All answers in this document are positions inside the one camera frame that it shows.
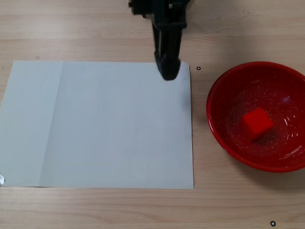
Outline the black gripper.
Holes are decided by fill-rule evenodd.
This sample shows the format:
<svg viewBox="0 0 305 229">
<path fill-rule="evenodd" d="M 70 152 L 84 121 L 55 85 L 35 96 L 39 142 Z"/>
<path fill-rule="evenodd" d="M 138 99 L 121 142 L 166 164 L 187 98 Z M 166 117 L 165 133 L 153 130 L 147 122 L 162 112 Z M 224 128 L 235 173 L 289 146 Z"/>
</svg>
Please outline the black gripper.
<svg viewBox="0 0 305 229">
<path fill-rule="evenodd" d="M 154 57 L 158 70 L 166 81 L 176 79 L 183 29 L 186 23 L 188 0 L 130 0 L 134 15 L 150 18 L 153 22 Z"/>
</svg>

